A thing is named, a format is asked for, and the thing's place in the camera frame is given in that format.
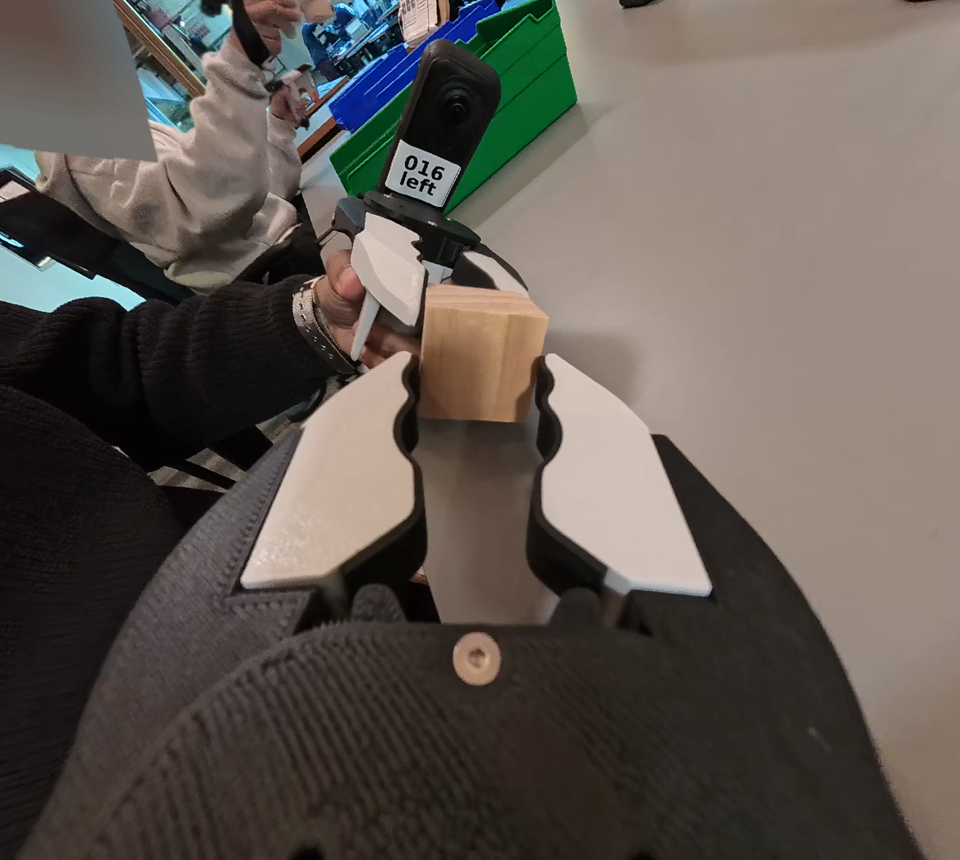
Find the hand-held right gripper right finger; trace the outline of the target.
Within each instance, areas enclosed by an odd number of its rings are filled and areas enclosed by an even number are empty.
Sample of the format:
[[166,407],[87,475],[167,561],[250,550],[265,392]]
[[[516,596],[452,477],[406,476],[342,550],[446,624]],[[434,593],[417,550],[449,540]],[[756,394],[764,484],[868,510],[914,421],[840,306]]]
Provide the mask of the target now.
[[645,594],[711,604],[712,579],[649,426],[558,354],[536,369],[534,578],[557,597],[591,592],[613,624]]

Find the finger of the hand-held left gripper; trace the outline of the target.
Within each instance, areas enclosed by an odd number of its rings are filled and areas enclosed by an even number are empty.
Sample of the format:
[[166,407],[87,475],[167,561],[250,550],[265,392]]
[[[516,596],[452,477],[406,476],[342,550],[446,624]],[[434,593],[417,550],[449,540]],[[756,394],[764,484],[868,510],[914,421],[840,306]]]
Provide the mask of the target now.
[[462,252],[452,269],[450,283],[527,296],[527,286],[521,276],[497,254]]
[[357,336],[369,334],[381,311],[409,331],[420,322],[427,270],[419,236],[396,221],[366,214],[351,250],[351,266],[365,289]]

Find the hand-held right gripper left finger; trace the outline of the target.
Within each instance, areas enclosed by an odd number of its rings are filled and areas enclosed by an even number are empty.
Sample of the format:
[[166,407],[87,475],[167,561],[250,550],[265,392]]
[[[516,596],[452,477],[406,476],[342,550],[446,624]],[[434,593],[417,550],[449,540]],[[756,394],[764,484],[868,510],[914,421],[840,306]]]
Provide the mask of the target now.
[[419,360],[399,352],[319,406],[294,437],[242,590],[319,593],[334,615],[375,584],[403,591],[424,566],[424,481],[414,459]]

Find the green plastic bin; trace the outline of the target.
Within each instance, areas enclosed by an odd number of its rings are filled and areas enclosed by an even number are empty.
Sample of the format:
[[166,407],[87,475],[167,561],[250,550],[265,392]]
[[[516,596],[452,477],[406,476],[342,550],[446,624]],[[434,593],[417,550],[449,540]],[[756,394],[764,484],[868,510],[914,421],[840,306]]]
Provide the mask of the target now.
[[[498,73],[501,100],[474,158],[455,187],[459,206],[524,147],[577,104],[556,0],[527,0],[480,20],[464,46]],[[410,86],[330,155],[349,195],[373,189],[386,163]]]

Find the medium wooden cube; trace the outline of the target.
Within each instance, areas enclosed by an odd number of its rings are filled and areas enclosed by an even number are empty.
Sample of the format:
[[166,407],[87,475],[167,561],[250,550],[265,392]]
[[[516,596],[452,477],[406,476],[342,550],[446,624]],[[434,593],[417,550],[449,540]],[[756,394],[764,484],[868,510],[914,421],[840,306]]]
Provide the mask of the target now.
[[417,414],[521,423],[530,411],[547,315],[524,293],[441,284],[425,294]]

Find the grey desk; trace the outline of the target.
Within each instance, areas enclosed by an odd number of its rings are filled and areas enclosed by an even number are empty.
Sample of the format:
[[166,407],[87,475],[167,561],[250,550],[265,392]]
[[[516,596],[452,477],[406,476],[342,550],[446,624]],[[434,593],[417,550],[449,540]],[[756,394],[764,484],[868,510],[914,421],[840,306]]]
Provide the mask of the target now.
[[958,858],[958,0],[558,0],[579,102],[455,211],[802,588]]

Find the person's left hand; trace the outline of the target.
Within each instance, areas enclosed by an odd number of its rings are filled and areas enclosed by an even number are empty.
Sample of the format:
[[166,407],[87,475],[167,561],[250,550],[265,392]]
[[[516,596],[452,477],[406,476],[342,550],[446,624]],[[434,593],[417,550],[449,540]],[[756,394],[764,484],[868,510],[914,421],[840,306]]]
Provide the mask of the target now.
[[[351,353],[366,289],[351,264],[351,251],[337,250],[328,253],[323,265],[325,275],[314,285],[314,297],[322,312],[331,335],[346,354]],[[378,315],[366,337],[359,362],[373,369],[401,351],[414,356],[421,354],[421,339],[414,334],[405,334],[394,328],[393,322]]]

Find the blue plastic bin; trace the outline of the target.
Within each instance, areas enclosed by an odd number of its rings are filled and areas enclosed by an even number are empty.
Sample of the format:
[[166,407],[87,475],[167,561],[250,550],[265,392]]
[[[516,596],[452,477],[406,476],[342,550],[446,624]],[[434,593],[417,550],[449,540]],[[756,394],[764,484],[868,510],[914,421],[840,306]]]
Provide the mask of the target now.
[[428,43],[436,39],[467,43],[480,21],[499,12],[497,0],[476,0],[465,5],[456,19],[438,27],[424,42],[408,50],[402,43],[377,58],[354,76],[330,101],[329,111],[338,127],[358,131],[414,80]]

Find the silver wristwatch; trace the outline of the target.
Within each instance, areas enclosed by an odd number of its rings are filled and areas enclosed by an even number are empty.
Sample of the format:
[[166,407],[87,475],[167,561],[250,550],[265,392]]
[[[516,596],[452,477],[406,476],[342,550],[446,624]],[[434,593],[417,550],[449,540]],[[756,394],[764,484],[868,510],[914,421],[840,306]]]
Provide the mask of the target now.
[[325,279],[325,275],[313,278],[294,292],[292,297],[294,325],[306,340],[307,345],[333,374],[340,377],[354,377],[361,373],[359,364],[343,351],[317,303],[316,286]]

